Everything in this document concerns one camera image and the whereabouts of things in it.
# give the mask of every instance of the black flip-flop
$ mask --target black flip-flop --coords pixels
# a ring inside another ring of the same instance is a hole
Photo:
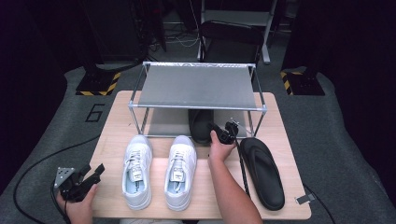
[[[260,202],[268,210],[281,209],[285,205],[285,193],[271,151],[254,137],[243,139],[240,147]]]
[[[210,138],[210,123],[214,122],[214,110],[189,109],[189,126],[192,140],[200,144],[208,144]]]

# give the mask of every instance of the human hand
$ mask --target human hand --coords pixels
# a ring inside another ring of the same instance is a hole
[[[92,200],[96,194],[97,185],[92,185],[84,200],[79,203],[66,202],[61,193],[58,192],[56,201],[65,211],[72,224],[88,224],[92,223]]]
[[[208,161],[224,162],[235,148],[235,142],[230,145],[222,144],[218,139],[218,135],[213,130],[210,132],[210,137],[212,138],[212,143],[210,145]]]

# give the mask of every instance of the wooden table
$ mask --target wooden table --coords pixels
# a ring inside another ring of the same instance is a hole
[[[165,170],[168,163],[168,153],[173,138],[150,137],[153,147],[153,161],[150,168],[150,183],[152,199],[150,205],[143,210],[131,210],[122,195],[121,177],[123,171],[123,157],[129,141],[137,135],[133,117],[128,108],[132,91],[120,91],[111,107],[102,135],[92,155],[91,167],[103,164],[106,169],[101,175],[102,181],[93,200],[94,217],[114,218],[154,218],[154,219],[221,219],[211,174],[207,165],[209,148],[195,144],[198,162],[195,171],[192,198],[189,207],[181,212],[170,210],[166,205],[163,193]],[[302,181],[290,148],[289,139],[272,93],[263,94],[268,111],[264,116],[262,126],[257,137],[271,150],[280,172],[285,191],[285,206],[279,211],[269,211],[260,203],[250,176],[247,175],[248,186],[252,201],[256,204],[263,219],[308,219],[311,210],[308,203],[299,205],[295,198],[305,195]],[[260,95],[255,93],[258,105]],[[138,117],[144,115],[144,110],[135,111]],[[260,113],[252,113],[253,124],[257,123]],[[243,187],[243,179],[237,150],[226,161],[233,177]]]

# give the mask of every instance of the black chair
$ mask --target black chair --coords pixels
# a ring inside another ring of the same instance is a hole
[[[205,21],[199,28],[201,63],[255,63],[264,37],[256,27],[224,21]]]

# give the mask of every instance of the black shoe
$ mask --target black shoe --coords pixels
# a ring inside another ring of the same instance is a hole
[[[271,151],[254,137],[243,139],[240,147],[260,202],[268,210],[281,209],[285,205],[285,193]]]
[[[192,140],[196,143],[210,143],[210,123],[214,122],[214,110],[189,109],[189,126]]]

